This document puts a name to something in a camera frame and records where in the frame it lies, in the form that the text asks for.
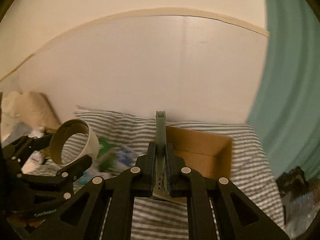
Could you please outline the white tape roll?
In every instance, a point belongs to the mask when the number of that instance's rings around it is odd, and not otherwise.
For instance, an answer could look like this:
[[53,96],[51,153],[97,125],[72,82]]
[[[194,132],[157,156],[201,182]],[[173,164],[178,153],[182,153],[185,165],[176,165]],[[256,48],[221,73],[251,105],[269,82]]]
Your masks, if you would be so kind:
[[52,161],[65,167],[88,155],[94,161],[99,152],[99,140],[87,122],[72,119],[63,123],[52,136],[49,154]]

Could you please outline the green white medicine box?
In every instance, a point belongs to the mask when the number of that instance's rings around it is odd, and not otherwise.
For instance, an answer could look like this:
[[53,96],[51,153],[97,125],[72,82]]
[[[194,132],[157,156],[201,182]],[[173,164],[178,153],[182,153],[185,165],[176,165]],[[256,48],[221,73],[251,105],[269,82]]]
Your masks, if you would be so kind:
[[98,138],[99,152],[96,158],[96,165],[99,172],[111,172],[116,168],[117,147],[103,137]]

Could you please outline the grey hand grip tool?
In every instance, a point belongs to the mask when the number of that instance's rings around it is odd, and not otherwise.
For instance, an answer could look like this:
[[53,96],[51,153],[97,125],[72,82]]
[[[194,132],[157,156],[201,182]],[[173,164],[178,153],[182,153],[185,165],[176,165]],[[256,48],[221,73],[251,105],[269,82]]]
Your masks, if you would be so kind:
[[167,158],[166,113],[156,112],[156,140],[155,140],[155,194],[168,196],[170,193],[170,171]]

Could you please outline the beige pillow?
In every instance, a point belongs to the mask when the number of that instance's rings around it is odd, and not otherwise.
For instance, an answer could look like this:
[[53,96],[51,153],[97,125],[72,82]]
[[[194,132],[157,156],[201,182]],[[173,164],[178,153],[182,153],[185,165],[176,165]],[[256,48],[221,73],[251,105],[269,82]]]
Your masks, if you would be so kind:
[[10,92],[1,103],[4,113],[19,118],[31,128],[42,131],[55,131],[61,122],[47,97],[38,92]]

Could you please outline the clear plastic water bottle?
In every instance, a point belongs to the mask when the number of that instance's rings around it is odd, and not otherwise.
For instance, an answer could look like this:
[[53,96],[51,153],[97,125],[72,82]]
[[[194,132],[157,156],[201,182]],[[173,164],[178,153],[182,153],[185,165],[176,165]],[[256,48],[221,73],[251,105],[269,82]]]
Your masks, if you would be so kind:
[[116,148],[116,157],[114,162],[114,170],[116,172],[123,172],[124,170],[135,165],[137,159],[136,152],[126,146]]

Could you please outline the dark clutter pile bedside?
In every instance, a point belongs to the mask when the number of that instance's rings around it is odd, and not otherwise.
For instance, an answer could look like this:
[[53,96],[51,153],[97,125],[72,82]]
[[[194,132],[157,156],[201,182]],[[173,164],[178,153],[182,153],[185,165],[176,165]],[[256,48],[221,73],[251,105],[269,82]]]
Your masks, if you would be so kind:
[[319,239],[319,179],[307,180],[297,166],[283,173],[276,183],[289,239]]

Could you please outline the brown cardboard box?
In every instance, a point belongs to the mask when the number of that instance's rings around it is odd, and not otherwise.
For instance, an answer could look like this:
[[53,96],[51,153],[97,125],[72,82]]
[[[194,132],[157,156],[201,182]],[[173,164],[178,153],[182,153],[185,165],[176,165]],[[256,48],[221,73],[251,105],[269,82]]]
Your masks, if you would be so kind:
[[230,178],[233,149],[231,137],[173,126],[167,126],[166,130],[167,143],[172,144],[173,154],[183,158],[187,167],[195,169],[206,178]]

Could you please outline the grey white checkered bedsheet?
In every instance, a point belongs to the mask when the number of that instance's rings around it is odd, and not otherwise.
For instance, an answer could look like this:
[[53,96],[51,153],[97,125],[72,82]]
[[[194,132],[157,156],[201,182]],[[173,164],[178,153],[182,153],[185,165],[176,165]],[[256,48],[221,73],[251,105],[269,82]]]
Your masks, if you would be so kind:
[[[155,137],[156,122],[126,113],[79,108],[99,137],[126,145],[142,154]],[[192,129],[232,138],[231,181],[264,213],[269,223],[257,230],[245,227],[245,239],[287,239],[280,194],[260,141],[249,125],[211,124],[198,121],[169,122],[176,128]],[[156,198],[136,198],[131,228],[132,239],[188,239],[187,208]]]

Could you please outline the teal green curtain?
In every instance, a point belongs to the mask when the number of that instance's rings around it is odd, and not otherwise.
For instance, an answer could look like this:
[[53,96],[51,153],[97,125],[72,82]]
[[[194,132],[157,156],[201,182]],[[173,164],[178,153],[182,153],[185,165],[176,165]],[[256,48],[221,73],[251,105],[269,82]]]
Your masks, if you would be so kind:
[[305,0],[266,0],[263,77],[247,119],[275,177],[319,177],[319,21]]

